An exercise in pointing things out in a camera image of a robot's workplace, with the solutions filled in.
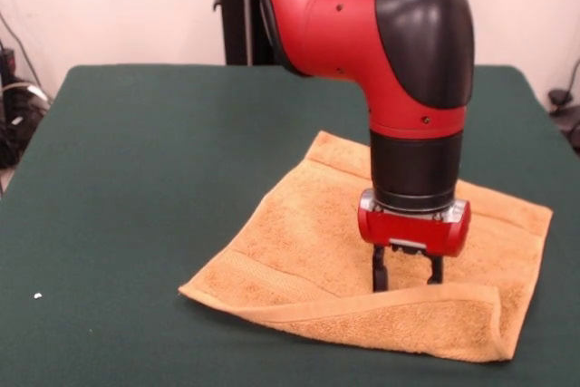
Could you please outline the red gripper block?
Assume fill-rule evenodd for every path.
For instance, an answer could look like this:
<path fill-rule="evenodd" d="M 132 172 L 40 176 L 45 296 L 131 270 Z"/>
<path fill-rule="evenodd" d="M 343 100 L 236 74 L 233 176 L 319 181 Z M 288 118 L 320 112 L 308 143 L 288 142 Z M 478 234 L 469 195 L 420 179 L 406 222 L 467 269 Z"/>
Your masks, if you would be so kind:
<path fill-rule="evenodd" d="M 465 246 L 471 220 L 470 203 L 455 199 L 448 208 L 425 214 L 403 214 L 383 208 L 373 191 L 366 189 L 357 212 L 362 239 L 374 245 L 372 290 L 388 290 L 385 247 L 421 251 L 430 261 L 428 285 L 440 285 L 444 277 L 444 256 L 456 257 Z"/>

